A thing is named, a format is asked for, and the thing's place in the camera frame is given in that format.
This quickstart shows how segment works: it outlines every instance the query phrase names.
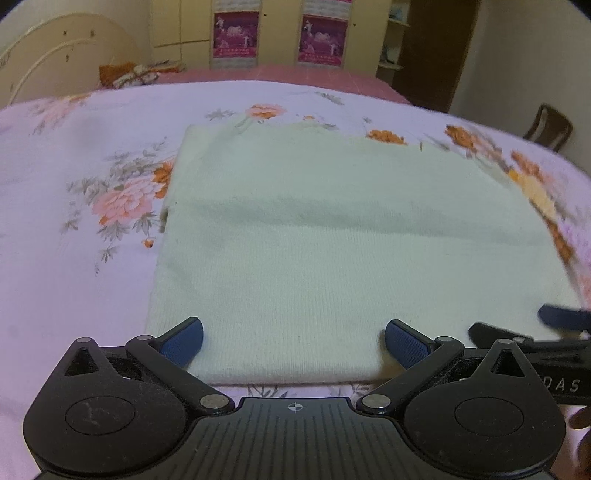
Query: wooden chair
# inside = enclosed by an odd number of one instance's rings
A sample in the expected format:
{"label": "wooden chair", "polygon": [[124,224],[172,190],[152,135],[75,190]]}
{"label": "wooden chair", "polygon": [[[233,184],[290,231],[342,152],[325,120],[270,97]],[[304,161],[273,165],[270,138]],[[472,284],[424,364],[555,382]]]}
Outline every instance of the wooden chair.
{"label": "wooden chair", "polygon": [[558,152],[573,132],[573,124],[562,113],[542,103],[531,128],[523,136],[526,140]]}

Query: pink flower print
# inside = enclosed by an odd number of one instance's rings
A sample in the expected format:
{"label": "pink flower print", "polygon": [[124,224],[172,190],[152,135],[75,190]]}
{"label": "pink flower print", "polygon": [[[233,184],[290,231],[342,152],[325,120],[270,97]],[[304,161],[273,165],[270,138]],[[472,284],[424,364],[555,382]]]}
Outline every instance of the pink flower print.
{"label": "pink flower print", "polygon": [[100,215],[99,223],[109,226],[118,222],[129,225],[132,220],[152,211],[152,201],[162,185],[149,178],[132,179],[101,195],[92,207]]}
{"label": "pink flower print", "polygon": [[91,93],[84,93],[51,100],[37,111],[38,114],[43,114],[43,119],[33,133],[40,134],[46,127],[57,127],[78,106],[85,105],[90,96]]}

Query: white headboard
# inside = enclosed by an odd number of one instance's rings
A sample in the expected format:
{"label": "white headboard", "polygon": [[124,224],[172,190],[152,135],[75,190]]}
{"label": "white headboard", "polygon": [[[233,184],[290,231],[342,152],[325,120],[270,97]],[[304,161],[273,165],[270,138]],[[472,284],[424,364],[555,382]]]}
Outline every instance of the white headboard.
{"label": "white headboard", "polygon": [[139,63],[135,41],[103,15],[76,13],[32,28],[0,56],[0,108],[100,86],[99,65]]}

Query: folded towel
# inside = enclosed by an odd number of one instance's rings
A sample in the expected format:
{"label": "folded towel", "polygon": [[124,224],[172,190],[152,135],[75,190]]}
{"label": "folded towel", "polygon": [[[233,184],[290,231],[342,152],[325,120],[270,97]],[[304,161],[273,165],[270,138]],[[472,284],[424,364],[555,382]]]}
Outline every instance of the folded towel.
{"label": "folded towel", "polygon": [[494,165],[313,122],[190,127],[165,199],[147,331],[204,326],[213,384],[383,379],[399,318],[469,343],[492,323],[555,338],[577,307],[543,220]]}

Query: poster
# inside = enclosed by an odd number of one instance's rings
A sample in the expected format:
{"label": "poster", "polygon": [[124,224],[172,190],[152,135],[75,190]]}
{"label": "poster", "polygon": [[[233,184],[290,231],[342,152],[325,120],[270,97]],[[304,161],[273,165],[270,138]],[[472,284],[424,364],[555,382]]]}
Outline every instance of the poster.
{"label": "poster", "polygon": [[221,12],[213,21],[213,58],[256,57],[258,12]]}
{"label": "poster", "polygon": [[298,61],[340,67],[346,33],[346,20],[304,15]]}

